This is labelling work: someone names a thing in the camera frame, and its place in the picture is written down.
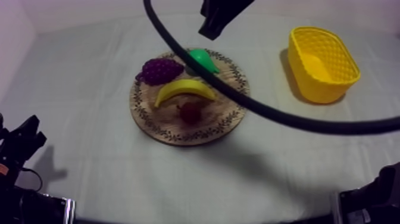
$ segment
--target plastic basket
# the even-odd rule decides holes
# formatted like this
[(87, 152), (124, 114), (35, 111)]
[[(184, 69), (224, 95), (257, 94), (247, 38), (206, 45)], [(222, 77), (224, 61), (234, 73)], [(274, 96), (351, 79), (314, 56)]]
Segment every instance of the plastic basket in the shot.
[(318, 27), (294, 28), (288, 55), (301, 94), (312, 102), (336, 101), (360, 78), (341, 39)]

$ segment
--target yellow banana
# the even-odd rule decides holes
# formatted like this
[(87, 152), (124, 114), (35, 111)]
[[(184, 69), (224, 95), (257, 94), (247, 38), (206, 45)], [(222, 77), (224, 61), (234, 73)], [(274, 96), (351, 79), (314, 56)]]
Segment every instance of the yellow banana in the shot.
[(154, 106), (159, 107), (163, 101), (178, 94), (196, 94), (210, 100), (216, 98), (213, 90), (202, 82), (193, 79), (180, 79), (170, 82), (160, 89)]

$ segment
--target wooden plate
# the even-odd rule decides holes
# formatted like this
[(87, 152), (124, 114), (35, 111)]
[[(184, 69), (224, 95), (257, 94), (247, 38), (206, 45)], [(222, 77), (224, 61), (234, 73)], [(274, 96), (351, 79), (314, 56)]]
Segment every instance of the wooden plate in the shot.
[[(206, 49), (215, 65), (220, 69), (217, 77), (239, 92), (249, 95), (249, 84), (241, 69), (222, 54)], [(174, 59), (180, 64), (184, 62), (173, 52), (168, 52), (159, 58)], [(182, 73), (177, 79), (195, 79), (205, 83), (200, 77)], [(159, 108), (154, 107), (160, 86), (148, 86), (135, 81), (129, 96), (130, 112), (136, 124), (145, 133), (163, 143), (177, 146), (204, 144), (232, 131), (243, 119), (246, 109), (237, 105), (217, 90), (215, 101), (208, 101), (195, 95), (177, 95), (164, 101)], [(178, 106), (186, 102), (195, 102), (203, 106), (202, 120), (195, 125), (187, 125), (179, 117)]]

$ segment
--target white table surface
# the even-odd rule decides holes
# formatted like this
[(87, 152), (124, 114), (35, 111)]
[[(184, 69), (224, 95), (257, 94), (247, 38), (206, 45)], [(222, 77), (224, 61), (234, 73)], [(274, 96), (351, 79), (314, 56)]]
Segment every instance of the white table surface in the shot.
[[(325, 120), (400, 114), (400, 39), (327, 21), (240, 15), (214, 42), (200, 36), (200, 15), (161, 17), (185, 47), (220, 51), (248, 76), (255, 99)], [(362, 77), (333, 105), (293, 96), (285, 48), (296, 26), (337, 33)], [(120, 223), (260, 223), (329, 211), (332, 192), (363, 186), (400, 161), (400, 132), (328, 136), (284, 127), (248, 112), (211, 145), (179, 149), (135, 125), (129, 90), (141, 65), (168, 51), (145, 17), (40, 35), (0, 103), (5, 125), (36, 114), (48, 137), (26, 165), (43, 192), (77, 200), (77, 215)], [(37, 182), (23, 176), (20, 185)]]

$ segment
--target purple grape bunch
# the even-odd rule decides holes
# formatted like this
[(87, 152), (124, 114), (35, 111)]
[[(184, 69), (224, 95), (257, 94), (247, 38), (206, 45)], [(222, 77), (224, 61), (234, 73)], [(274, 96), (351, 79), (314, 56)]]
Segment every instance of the purple grape bunch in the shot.
[(180, 75), (183, 69), (183, 65), (172, 59), (151, 59), (143, 65), (142, 72), (136, 76), (136, 80), (149, 86), (166, 84)]

